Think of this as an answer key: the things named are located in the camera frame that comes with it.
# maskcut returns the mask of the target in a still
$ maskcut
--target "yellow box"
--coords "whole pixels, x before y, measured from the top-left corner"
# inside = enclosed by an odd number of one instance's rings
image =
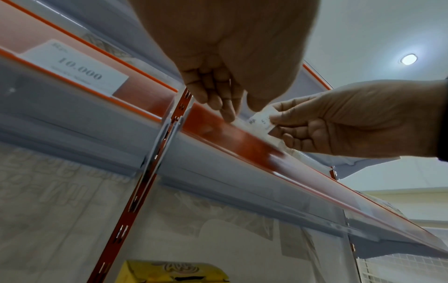
[[[229,277],[207,263],[126,261],[115,283],[222,283]]]

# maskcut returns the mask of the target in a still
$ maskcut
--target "paper label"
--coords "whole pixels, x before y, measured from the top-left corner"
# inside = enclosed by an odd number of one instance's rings
[[[54,39],[18,57],[108,97],[128,79],[125,74]]]
[[[269,115],[278,112],[272,106],[267,106],[261,112],[255,113],[247,122],[263,134],[269,133],[275,125],[269,120]]]

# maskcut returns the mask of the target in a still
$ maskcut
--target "white ceiling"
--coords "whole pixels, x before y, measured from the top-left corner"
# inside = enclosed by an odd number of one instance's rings
[[[399,63],[415,53],[410,66]],[[448,76],[448,0],[322,0],[305,60],[333,87]]]

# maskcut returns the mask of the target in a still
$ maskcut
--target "dark sleeve cuff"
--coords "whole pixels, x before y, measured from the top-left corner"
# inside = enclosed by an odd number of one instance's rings
[[[443,114],[442,123],[440,126],[439,142],[437,144],[437,157],[441,161],[448,162],[448,105],[445,108],[445,113]]]

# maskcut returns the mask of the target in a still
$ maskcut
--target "round light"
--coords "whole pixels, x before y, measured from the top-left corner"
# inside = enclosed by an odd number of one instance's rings
[[[415,61],[417,61],[418,57],[416,54],[408,54],[403,56],[403,58],[401,58],[400,62],[402,62],[405,65],[411,65],[414,64]]]

